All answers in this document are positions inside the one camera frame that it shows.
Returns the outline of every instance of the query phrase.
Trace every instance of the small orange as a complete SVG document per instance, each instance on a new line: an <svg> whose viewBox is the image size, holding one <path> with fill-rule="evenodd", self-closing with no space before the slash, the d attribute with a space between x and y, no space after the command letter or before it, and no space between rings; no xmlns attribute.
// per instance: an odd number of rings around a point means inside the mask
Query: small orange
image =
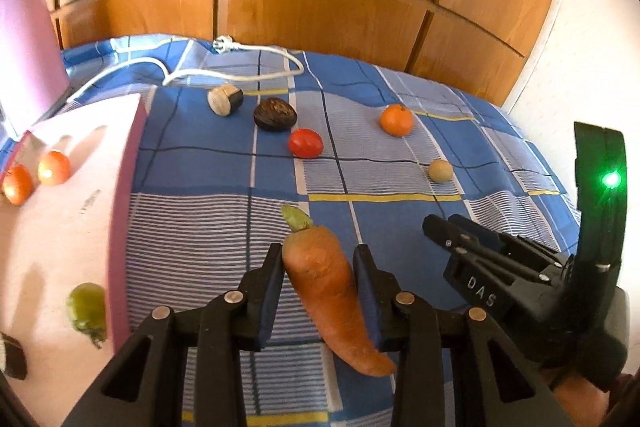
<svg viewBox="0 0 640 427"><path fill-rule="evenodd" d="M71 176L71 163L60 151L49 151L38 165L38 178L43 185L60 185Z"/></svg>
<svg viewBox="0 0 640 427"><path fill-rule="evenodd" d="M404 105L395 103L382 112L380 127L391 136L407 136L414 128L414 115Z"/></svg>
<svg viewBox="0 0 640 427"><path fill-rule="evenodd" d="M24 165L17 163L6 172L2 180L2 191L13 204L23 204L31 196L33 181Z"/></svg>

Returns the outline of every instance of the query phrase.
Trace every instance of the green tomato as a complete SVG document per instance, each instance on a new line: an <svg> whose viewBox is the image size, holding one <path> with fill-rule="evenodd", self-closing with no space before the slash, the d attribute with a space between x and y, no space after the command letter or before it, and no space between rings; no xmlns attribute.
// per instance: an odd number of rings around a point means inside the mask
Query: green tomato
<svg viewBox="0 0 640 427"><path fill-rule="evenodd" d="M92 282L76 286L66 298L66 315L76 331L91 338L95 347L107 339L104 288Z"/></svg>

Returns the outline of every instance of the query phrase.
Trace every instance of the metal rivet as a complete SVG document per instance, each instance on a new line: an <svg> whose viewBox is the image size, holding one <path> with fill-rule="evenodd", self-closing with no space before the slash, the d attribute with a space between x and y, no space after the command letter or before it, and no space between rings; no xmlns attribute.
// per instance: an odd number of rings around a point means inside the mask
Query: metal rivet
<svg viewBox="0 0 640 427"><path fill-rule="evenodd" d="M225 301L229 304L237 304L238 302L244 299L244 295L241 291L231 290L230 292L225 293Z"/></svg>
<svg viewBox="0 0 640 427"><path fill-rule="evenodd" d="M482 322L486 318L486 311L482 308L471 308L469 310L469 318L476 322Z"/></svg>
<svg viewBox="0 0 640 427"><path fill-rule="evenodd" d="M413 304L415 301L415 296L411 292L400 292L396 295L396 302L398 304Z"/></svg>
<svg viewBox="0 0 640 427"><path fill-rule="evenodd" d="M161 321L162 319L167 318L170 314L171 308L168 306L158 306L158 308L151 312L151 316L155 318L156 321Z"/></svg>

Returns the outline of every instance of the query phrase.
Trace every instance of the plastic fruit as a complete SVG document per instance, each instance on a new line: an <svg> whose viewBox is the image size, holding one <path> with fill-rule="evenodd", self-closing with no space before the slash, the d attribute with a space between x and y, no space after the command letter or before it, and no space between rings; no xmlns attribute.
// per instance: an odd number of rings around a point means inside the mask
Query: plastic fruit
<svg viewBox="0 0 640 427"><path fill-rule="evenodd" d="M296 129L289 137L289 150L293 156L310 160L318 158L324 150L322 138L311 129Z"/></svg>
<svg viewBox="0 0 640 427"><path fill-rule="evenodd" d="M38 165L38 178L43 185L60 185L71 176L71 163L60 151L49 151Z"/></svg>
<svg viewBox="0 0 640 427"><path fill-rule="evenodd" d="M414 128L414 114L404 105L395 103L382 112L380 127L391 136L407 136Z"/></svg>
<svg viewBox="0 0 640 427"><path fill-rule="evenodd" d="M66 298L66 315L76 331L87 335L95 347L107 339L104 289L92 282L76 286Z"/></svg>
<svg viewBox="0 0 640 427"><path fill-rule="evenodd" d="M436 183L447 183L453 179L453 167L446 160L434 160L429 165L429 177Z"/></svg>
<svg viewBox="0 0 640 427"><path fill-rule="evenodd" d="M31 175L24 165L16 164L4 175L2 191L13 204L23 204L33 192Z"/></svg>

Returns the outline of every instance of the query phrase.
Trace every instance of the bed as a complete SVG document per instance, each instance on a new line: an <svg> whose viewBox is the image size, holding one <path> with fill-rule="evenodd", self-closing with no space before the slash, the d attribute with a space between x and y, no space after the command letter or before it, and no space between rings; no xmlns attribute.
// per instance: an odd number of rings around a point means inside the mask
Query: bed
<svg viewBox="0 0 640 427"><path fill-rule="evenodd" d="M328 226L348 255L356 244L368 244L380 269L441 309L463 309L465 303L442 277L448 254L422 235L428 214L462 214L575 253L578 212L542 154L499 108L359 60L293 53L304 73L239 83L244 103L228 118L213 113L203 89L222 81L186 76L162 87L161 70L153 64L110 74L60 110L140 93L148 113L129 207L131 328L158 305L191 309L235 288L246 270L260 266L269 244L286 237L283 203ZM66 50L63 57L75 87L137 57L159 59L170 71L253 75L289 69L289 61L276 54L219 54L210 42L166 35L111 39ZM258 130L252 112L265 96L287 100L298 112L298 126L320 134L319 158L292 158L289 133ZM404 139L386 135L377 124L391 103L414 112L414 131ZM0 143L1 166L13 142ZM436 158L453 165L452 182L433 184L426 176ZM446 352L443 361L452 407ZM390 422L393 378L363 377L334 357L287 280L268 347L241 353L241 365L249 425ZM193 371L194 350L185 383L186 424L193 420Z"/></svg>

